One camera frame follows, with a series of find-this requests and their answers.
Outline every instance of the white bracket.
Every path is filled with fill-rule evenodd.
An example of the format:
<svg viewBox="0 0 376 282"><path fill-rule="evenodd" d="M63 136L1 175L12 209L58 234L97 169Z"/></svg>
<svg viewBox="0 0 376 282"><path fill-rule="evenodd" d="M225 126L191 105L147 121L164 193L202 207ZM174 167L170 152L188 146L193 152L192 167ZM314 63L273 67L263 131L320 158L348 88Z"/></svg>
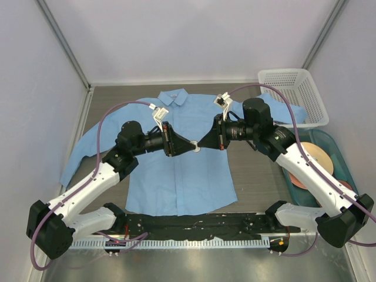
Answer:
<svg viewBox="0 0 376 282"><path fill-rule="evenodd" d="M101 230L110 229L115 223L116 216L107 207L100 207L91 213L79 214L69 225L76 231L73 233L73 241L85 238Z"/></svg>
<svg viewBox="0 0 376 282"><path fill-rule="evenodd" d="M222 95L219 94L214 100L214 104L223 109L223 120L227 119L227 113L230 110L230 105L232 102L233 100L230 98L230 95L227 92Z"/></svg>
<svg viewBox="0 0 376 282"><path fill-rule="evenodd" d="M300 207L286 203L276 211L276 218L284 226L297 226L317 232L316 218L324 213L322 207Z"/></svg>
<svg viewBox="0 0 376 282"><path fill-rule="evenodd" d="M169 111L165 108L156 108L153 112L153 119L155 120L161 131L163 131L162 120L168 113Z"/></svg>

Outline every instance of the white wall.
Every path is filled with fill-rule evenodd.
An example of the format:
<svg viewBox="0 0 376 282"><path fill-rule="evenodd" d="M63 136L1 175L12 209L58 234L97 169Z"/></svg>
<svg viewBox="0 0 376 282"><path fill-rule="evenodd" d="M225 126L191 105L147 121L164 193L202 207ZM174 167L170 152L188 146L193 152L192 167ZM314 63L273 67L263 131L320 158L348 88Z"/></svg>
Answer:
<svg viewBox="0 0 376 282"><path fill-rule="evenodd" d="M336 0L47 0L92 83L299 68Z"/></svg>
<svg viewBox="0 0 376 282"><path fill-rule="evenodd" d="M56 195L85 90L34 1L1 1L0 37L0 280L26 281L29 207Z"/></svg>
<svg viewBox="0 0 376 282"><path fill-rule="evenodd" d="M310 72L330 117L325 128L342 151L360 193L376 200L376 2L350 1ZM371 220L359 241L376 242ZM376 281L376 248L361 248Z"/></svg>

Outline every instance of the white plastic basket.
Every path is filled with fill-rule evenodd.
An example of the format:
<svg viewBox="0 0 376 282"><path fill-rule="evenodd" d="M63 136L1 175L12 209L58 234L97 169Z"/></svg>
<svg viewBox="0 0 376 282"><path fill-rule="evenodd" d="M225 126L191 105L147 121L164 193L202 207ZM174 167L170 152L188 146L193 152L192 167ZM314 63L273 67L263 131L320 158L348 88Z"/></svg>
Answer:
<svg viewBox="0 0 376 282"><path fill-rule="evenodd" d="M327 125L328 113L323 100L317 90L316 84L309 71L306 69L270 69L258 73L260 83L270 85L278 89L292 105L303 107L308 117L299 128L314 128ZM274 91L261 87L261 92L269 92L277 101L283 102L281 97Z"/></svg>

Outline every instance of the black metal base plate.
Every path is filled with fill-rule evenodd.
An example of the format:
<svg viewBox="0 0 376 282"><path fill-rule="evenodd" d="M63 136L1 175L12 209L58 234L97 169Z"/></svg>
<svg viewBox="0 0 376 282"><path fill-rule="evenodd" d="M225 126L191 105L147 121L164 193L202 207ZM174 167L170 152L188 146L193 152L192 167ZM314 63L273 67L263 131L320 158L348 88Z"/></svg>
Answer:
<svg viewBox="0 0 376 282"><path fill-rule="evenodd" d="M286 233L286 227L270 226L265 214L209 213L199 216L147 216L127 214L130 238L148 232L146 240L254 240L260 234ZM298 233L297 227L289 227Z"/></svg>

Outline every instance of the light blue shirt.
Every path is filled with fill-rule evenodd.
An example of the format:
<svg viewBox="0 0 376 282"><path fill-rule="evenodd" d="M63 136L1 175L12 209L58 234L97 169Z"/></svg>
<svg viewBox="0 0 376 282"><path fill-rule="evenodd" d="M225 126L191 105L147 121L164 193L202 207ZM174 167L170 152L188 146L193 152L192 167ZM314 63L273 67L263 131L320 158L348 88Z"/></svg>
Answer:
<svg viewBox="0 0 376 282"><path fill-rule="evenodd" d="M188 94L184 89L161 92L158 98L145 102L169 110L168 121L176 133L200 141L212 128L213 118L222 110L214 95ZM241 103L233 102L231 110L241 118ZM156 126L152 111L145 105L130 104L106 117L100 133L100 151L109 150L122 125L130 120L141 124L143 132ZM67 186L85 156L96 154L98 124L82 136L75 146L61 183ZM137 156L139 165L130 174L126 209L151 216L197 215L212 212L237 201L231 179L227 152L201 148L167 157L160 150Z"/></svg>

